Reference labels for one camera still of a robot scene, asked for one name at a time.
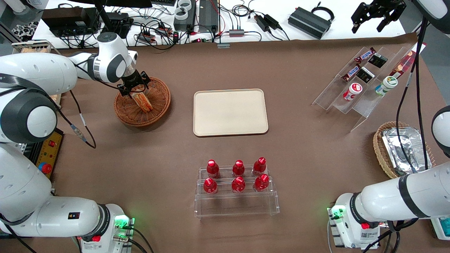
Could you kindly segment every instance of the red bottle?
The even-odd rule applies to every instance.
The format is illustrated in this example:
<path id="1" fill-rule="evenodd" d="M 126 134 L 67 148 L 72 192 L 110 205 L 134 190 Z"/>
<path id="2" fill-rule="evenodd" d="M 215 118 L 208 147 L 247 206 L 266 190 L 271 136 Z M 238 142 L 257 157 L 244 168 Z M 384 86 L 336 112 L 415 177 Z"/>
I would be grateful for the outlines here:
<path id="1" fill-rule="evenodd" d="M 208 177 L 210 178 L 220 178 L 221 174 L 219 172 L 219 165 L 214 160 L 209 160 L 206 166 L 206 171 L 208 172 Z"/>
<path id="2" fill-rule="evenodd" d="M 243 176 L 244 175 L 244 163 L 241 160 L 237 160 L 236 163 L 233 165 L 233 176 Z"/>
<path id="3" fill-rule="evenodd" d="M 203 189 L 208 194 L 215 194 L 217 193 L 217 183 L 214 181 L 214 179 L 207 178 L 205 179 L 205 183 L 203 184 Z"/>
<path id="4" fill-rule="evenodd" d="M 253 165 L 252 175 L 261 176 L 266 171 L 266 167 L 266 159 L 264 157 L 259 158 Z"/>
<path id="5" fill-rule="evenodd" d="M 253 183 L 253 189 L 255 191 L 264 191 L 265 188 L 269 186 L 269 176 L 267 174 L 262 174 L 255 179 Z"/>
<path id="6" fill-rule="evenodd" d="M 231 189 L 234 193 L 243 192 L 245 189 L 245 181 L 241 176 L 236 177 L 233 182 L 231 182 Z"/>

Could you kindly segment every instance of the candy bar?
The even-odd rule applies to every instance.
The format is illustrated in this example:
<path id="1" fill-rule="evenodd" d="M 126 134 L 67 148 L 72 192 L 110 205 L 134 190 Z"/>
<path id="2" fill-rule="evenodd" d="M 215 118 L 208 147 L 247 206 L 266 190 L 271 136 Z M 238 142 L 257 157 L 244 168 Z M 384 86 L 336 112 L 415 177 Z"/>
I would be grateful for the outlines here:
<path id="1" fill-rule="evenodd" d="M 372 58 L 369 59 L 369 62 L 378 68 L 381 68 L 387 62 L 387 58 L 379 53 L 375 53 Z"/>
<path id="2" fill-rule="evenodd" d="M 377 51 L 375 51 L 375 49 L 373 47 L 370 48 L 369 51 L 367 51 L 366 53 L 364 53 L 362 56 L 360 57 L 356 57 L 355 61 L 357 63 L 361 63 L 362 61 L 364 61 L 365 59 L 369 58 L 369 56 L 375 54 Z"/>
<path id="3" fill-rule="evenodd" d="M 349 81 L 352 76 L 354 76 L 359 70 L 361 66 L 357 64 L 352 70 L 350 70 L 347 74 L 341 77 L 344 81 Z"/>
<path id="4" fill-rule="evenodd" d="M 368 69 L 364 67 L 361 67 L 356 76 L 363 80 L 365 83 L 368 83 L 372 78 L 375 77 L 374 74 L 372 74 Z"/>

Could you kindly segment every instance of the foil container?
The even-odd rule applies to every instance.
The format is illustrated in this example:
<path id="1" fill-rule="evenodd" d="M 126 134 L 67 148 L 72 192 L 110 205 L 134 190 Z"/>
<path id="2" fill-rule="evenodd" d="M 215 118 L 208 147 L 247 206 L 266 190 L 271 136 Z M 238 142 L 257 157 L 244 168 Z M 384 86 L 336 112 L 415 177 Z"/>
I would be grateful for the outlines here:
<path id="1" fill-rule="evenodd" d="M 411 173 L 425 171 L 425 157 L 423 155 L 422 137 L 419 130 L 413 127 L 399 128 L 400 140 L 398 141 L 397 129 L 389 128 L 381 132 L 381 136 L 391 160 L 392 167 L 397 175 L 402 176 Z M 406 160 L 401 146 L 411 162 Z M 427 154 L 426 161 L 431 168 L 430 157 Z"/>

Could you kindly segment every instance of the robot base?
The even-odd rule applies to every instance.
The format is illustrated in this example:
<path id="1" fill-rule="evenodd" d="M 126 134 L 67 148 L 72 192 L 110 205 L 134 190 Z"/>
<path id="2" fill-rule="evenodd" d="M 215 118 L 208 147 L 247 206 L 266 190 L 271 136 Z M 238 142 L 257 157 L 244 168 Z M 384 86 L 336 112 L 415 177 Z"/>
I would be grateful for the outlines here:
<path id="1" fill-rule="evenodd" d="M 339 235 L 346 248 L 365 249 L 370 243 L 374 242 L 380 236 L 380 226 L 373 229 L 362 229 L 353 217 L 350 211 L 350 199 L 352 193 L 344 193 L 336 200 L 336 204 L 331 208 L 333 215 L 341 218 L 334 220 Z M 377 249 L 375 244 L 370 249 Z"/>
<path id="2" fill-rule="evenodd" d="M 85 242 L 81 240 L 81 251 L 83 253 L 126 253 L 128 243 L 113 240 L 113 236 L 130 236 L 129 230 L 117 228 L 117 226 L 132 226 L 133 219 L 127 217 L 122 208 L 115 204 L 107 204 L 111 213 L 109 226 L 98 242 Z"/>

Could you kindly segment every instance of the power adapter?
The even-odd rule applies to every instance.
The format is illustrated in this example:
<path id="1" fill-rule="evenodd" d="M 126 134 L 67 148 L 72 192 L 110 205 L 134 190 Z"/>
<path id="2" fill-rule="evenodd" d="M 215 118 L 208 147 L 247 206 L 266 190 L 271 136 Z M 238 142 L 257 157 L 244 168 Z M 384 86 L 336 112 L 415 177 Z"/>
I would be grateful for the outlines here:
<path id="1" fill-rule="evenodd" d="M 271 17 L 269 14 L 264 14 L 264 20 L 269 24 L 270 28 L 272 29 L 281 29 L 280 24 L 278 21 L 275 20 L 275 18 Z"/>
<path id="2" fill-rule="evenodd" d="M 270 30 L 269 24 L 266 20 L 264 20 L 263 17 L 261 17 L 260 15 L 255 15 L 255 20 L 263 32 L 268 32 Z"/>

